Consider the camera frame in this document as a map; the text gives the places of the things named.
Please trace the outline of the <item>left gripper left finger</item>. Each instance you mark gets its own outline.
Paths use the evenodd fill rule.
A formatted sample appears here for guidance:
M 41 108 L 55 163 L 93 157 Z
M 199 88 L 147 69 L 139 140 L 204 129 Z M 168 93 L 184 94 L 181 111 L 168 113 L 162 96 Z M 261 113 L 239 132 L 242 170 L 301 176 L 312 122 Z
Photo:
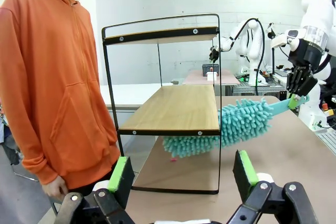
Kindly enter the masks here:
M 89 195 L 65 196 L 56 224 L 135 224 L 125 210 L 134 177 L 130 158 L 120 157 L 110 179 L 96 183 Z

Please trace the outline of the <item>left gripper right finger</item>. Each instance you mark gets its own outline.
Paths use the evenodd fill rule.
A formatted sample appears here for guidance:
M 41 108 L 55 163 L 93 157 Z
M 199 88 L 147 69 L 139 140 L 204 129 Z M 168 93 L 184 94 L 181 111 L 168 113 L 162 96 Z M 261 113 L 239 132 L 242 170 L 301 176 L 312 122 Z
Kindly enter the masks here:
M 245 150 L 236 151 L 233 173 L 242 204 L 228 224 L 257 224 L 263 214 L 273 215 L 279 224 L 319 224 L 301 183 L 279 187 L 269 174 L 255 172 Z

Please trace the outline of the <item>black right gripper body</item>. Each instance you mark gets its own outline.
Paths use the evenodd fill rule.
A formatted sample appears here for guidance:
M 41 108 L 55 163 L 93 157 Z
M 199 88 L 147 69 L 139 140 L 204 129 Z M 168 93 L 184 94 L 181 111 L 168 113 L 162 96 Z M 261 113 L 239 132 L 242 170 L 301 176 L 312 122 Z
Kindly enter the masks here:
M 293 67 L 287 75 L 287 90 L 291 94 L 306 96 L 318 82 L 313 74 L 319 68 L 322 51 L 304 39 L 292 39 L 289 46 L 288 60 Z

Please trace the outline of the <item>teal chenille duster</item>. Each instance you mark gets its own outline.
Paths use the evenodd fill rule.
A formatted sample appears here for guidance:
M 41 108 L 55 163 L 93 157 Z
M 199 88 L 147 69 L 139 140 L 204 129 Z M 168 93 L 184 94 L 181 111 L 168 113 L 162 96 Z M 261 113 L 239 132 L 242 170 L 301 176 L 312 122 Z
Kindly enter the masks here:
M 309 101 L 302 96 L 300 105 Z M 216 147 L 228 147 L 261 136 L 268 131 L 269 121 L 288 110 L 289 99 L 269 104 L 265 99 L 237 100 L 218 111 L 220 136 L 165 136 L 163 148 L 172 158 L 184 158 L 207 153 Z

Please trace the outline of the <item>person's right forearm orange sleeve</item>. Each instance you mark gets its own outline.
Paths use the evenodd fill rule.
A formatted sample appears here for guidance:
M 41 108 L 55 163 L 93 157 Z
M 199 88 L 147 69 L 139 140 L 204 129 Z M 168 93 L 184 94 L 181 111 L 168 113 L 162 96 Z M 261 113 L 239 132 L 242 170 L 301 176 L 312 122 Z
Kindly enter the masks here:
M 47 162 L 41 140 L 31 119 L 31 103 L 27 89 L 6 88 L 0 84 L 0 98 L 14 139 L 24 154 L 23 166 L 36 175 L 43 186 L 64 180 Z

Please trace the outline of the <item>person's right hand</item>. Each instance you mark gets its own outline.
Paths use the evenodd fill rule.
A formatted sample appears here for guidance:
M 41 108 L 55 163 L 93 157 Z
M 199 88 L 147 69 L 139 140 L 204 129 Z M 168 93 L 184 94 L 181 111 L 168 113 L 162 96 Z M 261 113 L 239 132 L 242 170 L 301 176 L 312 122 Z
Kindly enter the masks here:
M 64 197 L 68 194 L 66 182 L 60 176 L 57 176 L 49 184 L 42 185 L 42 189 L 47 196 L 58 200 L 63 200 Z

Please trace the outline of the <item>table with pink mat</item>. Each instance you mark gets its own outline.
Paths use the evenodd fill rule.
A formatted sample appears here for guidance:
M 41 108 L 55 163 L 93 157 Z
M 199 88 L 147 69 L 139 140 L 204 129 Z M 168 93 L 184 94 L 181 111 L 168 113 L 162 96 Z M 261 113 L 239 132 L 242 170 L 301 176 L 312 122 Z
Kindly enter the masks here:
M 213 81 L 213 79 L 208 80 L 207 76 L 203 76 L 202 70 L 192 70 L 189 72 L 187 77 L 184 79 L 182 84 L 215 84 L 219 85 L 221 83 L 222 86 L 234 86 L 238 85 L 239 81 L 229 70 L 222 70 L 221 78 L 217 76 L 217 79 Z

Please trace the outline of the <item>black plastic basket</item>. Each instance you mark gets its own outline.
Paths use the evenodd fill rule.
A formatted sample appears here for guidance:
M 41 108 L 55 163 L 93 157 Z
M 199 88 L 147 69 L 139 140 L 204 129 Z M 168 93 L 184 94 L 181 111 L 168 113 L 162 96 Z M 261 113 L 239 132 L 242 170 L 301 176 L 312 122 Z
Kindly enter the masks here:
M 205 77 L 208 72 L 216 72 L 219 74 L 219 64 L 203 64 L 202 65 L 202 73 Z

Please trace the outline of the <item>black background gripper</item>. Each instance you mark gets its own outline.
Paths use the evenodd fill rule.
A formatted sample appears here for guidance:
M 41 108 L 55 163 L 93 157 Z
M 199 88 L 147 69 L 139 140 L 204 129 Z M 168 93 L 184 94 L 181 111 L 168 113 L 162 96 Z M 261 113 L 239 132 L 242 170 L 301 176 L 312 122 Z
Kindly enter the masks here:
M 218 45 L 210 48 L 209 60 L 211 63 L 215 63 L 219 59 L 219 53 L 222 52 L 222 48 Z

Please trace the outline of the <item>person in orange hoodie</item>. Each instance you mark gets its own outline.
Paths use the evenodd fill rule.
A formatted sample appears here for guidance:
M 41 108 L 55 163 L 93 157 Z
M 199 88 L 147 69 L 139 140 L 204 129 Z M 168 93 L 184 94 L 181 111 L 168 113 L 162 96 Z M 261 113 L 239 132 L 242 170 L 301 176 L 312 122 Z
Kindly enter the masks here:
M 89 195 L 120 156 L 100 99 L 89 12 L 77 0 L 4 0 L 0 6 L 0 84 L 27 89 L 31 120 L 51 168 L 68 193 Z

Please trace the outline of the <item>aluminium frame workbench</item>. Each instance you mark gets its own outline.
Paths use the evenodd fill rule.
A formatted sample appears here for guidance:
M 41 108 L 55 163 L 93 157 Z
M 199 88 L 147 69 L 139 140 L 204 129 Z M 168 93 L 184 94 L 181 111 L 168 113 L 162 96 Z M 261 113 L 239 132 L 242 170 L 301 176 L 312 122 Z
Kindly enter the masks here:
M 255 95 L 255 87 L 251 87 L 248 82 L 239 81 L 238 85 L 234 86 L 221 86 L 215 85 L 215 95 L 226 95 L 226 96 L 242 96 L 244 94 Z M 265 95 L 267 93 L 279 93 L 285 92 L 286 89 L 284 86 L 280 85 L 277 81 L 271 80 L 266 86 L 258 87 L 258 94 Z

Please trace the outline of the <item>black frame wooden shelf rack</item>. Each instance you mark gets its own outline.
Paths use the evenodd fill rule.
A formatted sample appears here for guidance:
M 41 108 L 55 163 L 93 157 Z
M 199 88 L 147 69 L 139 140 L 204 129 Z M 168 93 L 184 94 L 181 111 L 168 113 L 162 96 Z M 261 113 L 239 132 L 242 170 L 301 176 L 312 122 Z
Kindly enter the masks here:
M 106 36 L 106 30 L 118 26 L 131 25 L 159 20 L 187 17 L 216 17 L 217 26 L 174 28 L 157 31 L 146 31 L 137 34 Z M 108 78 L 109 96 L 113 119 L 121 154 L 124 156 L 121 135 L 158 136 L 144 165 L 133 182 L 132 190 L 150 191 L 156 193 L 216 195 L 219 192 L 221 171 L 221 147 L 215 155 L 215 150 L 172 161 L 173 153 L 163 148 L 164 137 L 175 136 L 203 140 L 201 137 L 221 137 L 220 122 L 215 99 L 215 85 L 172 85 L 162 86 L 162 70 L 159 41 L 191 42 L 201 41 L 195 37 L 216 37 L 220 34 L 220 19 L 217 14 L 197 14 L 175 17 L 140 20 L 102 28 L 101 36 L 103 54 Z M 157 41 L 161 86 L 143 105 L 135 111 L 124 124 L 119 126 L 117 110 L 114 101 L 111 72 L 107 47 L 110 45 L 127 44 L 137 41 Z

